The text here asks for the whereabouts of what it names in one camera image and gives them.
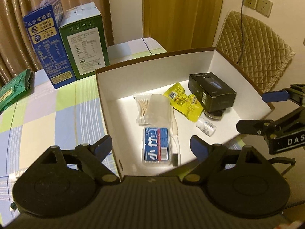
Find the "green box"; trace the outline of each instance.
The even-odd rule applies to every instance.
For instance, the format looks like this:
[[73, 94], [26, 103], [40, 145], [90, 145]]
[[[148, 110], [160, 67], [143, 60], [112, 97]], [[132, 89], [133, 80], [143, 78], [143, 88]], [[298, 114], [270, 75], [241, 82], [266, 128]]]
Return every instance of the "green box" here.
[[93, 2], [69, 9], [59, 32], [77, 79], [109, 65], [102, 16]]

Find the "electrical outlet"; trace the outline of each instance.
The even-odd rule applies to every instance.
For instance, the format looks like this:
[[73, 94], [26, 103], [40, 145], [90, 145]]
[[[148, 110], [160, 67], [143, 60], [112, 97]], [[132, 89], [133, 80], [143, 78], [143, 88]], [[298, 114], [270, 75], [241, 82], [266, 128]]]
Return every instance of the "electrical outlet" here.
[[255, 10], [257, 4], [257, 0], [244, 0], [244, 6], [249, 7]]
[[256, 11], [260, 14], [269, 17], [271, 13], [273, 2], [269, 0], [257, 0]]

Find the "blue and white box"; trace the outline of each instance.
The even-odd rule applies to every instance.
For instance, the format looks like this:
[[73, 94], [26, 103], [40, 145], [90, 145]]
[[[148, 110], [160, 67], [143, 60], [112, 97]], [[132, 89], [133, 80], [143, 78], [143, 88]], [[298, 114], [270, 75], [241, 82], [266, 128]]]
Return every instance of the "blue and white box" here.
[[54, 0], [23, 17], [33, 48], [55, 89], [76, 81], [58, 30], [63, 16], [61, 0]]
[[167, 128], [144, 128], [143, 162], [170, 164], [170, 135]]

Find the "yellow snack bag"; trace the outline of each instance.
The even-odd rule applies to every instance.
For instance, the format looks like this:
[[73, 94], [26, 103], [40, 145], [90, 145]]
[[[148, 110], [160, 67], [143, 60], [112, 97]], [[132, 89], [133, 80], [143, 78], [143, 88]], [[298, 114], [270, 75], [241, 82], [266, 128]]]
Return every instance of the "yellow snack bag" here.
[[196, 122], [202, 113], [203, 107], [193, 95], [186, 95], [180, 83], [174, 84], [163, 95], [170, 99], [174, 109], [183, 113], [190, 121]]

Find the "checkered tablecloth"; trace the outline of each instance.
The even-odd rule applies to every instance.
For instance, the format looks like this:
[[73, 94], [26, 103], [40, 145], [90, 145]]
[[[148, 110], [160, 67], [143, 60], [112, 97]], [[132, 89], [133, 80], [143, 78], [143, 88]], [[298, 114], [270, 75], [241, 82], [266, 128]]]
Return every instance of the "checkered tablecloth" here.
[[[152, 38], [108, 47], [111, 64], [162, 52], [166, 51]], [[95, 75], [55, 90], [44, 70], [36, 72], [31, 94], [0, 115], [0, 223], [7, 225], [19, 215], [9, 211], [10, 173], [30, 166], [51, 145], [74, 149], [104, 135]], [[239, 145], [235, 141], [230, 147]], [[111, 153], [103, 164], [117, 174]]]

